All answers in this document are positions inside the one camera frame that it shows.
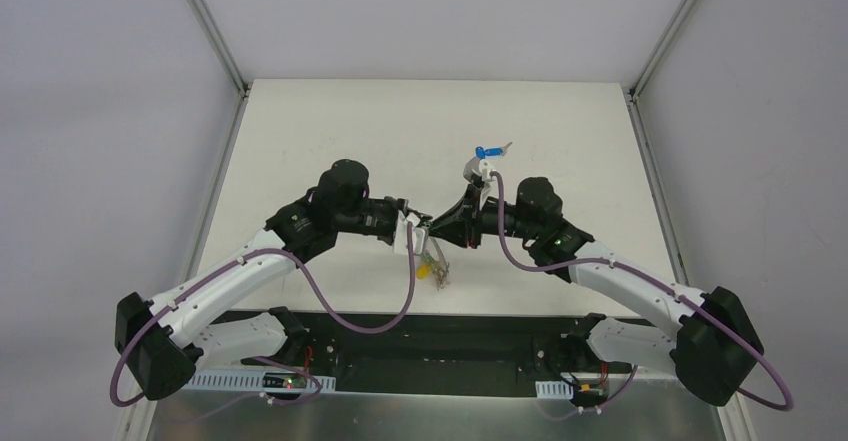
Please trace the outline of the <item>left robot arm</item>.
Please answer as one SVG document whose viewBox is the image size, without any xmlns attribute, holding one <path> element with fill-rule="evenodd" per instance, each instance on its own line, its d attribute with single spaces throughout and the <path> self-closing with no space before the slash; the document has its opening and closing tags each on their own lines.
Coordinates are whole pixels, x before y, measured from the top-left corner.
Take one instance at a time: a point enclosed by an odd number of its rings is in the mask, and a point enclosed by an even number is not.
<svg viewBox="0 0 848 441">
<path fill-rule="evenodd" d="M 164 399 L 203 365 L 267 356 L 281 365 L 297 363 L 305 351 L 305 330 L 284 308 L 254 320 L 214 323 L 248 295 L 293 271 L 302 273 L 339 324 L 367 333 L 331 307 L 307 262 L 348 233 L 385 242 L 406 254 L 414 270 L 431 219 L 405 199 L 370 197 L 367 168 L 350 159 L 336 161 L 316 186 L 280 208 L 226 260 L 149 299 L 132 292 L 118 302 L 114 339 L 119 361 L 110 380 L 111 402 L 128 407 L 143 398 Z"/>
</svg>

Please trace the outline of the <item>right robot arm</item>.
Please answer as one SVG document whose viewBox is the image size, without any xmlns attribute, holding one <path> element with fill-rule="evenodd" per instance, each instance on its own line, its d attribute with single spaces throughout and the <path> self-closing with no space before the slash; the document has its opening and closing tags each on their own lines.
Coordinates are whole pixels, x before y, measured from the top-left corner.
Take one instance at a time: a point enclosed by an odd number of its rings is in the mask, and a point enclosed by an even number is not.
<svg viewBox="0 0 848 441">
<path fill-rule="evenodd" d="M 522 180 L 514 203 L 485 199 L 481 181 L 473 180 L 430 234 L 462 248 L 479 247 L 485 235 L 519 239 L 533 261 L 528 271 L 593 290 L 647 320 L 628 327 L 589 315 L 567 345 L 576 368 L 590 371 L 604 361 L 646 366 L 675 375 L 708 404 L 726 405 L 764 353 L 740 298 L 722 286 L 706 293 L 655 279 L 567 221 L 562 206 L 545 177 Z"/>
</svg>

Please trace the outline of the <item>large metal keyring with keys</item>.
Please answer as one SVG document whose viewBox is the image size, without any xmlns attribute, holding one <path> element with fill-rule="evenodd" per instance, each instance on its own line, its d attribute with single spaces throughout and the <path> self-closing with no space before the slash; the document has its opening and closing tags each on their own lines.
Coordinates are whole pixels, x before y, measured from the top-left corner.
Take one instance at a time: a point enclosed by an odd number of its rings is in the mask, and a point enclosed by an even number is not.
<svg viewBox="0 0 848 441">
<path fill-rule="evenodd" d="M 418 281 L 430 280 L 437 290 L 445 289 L 449 283 L 450 263 L 434 238 L 428 238 L 423 251 L 417 256 L 415 277 Z"/>
</svg>

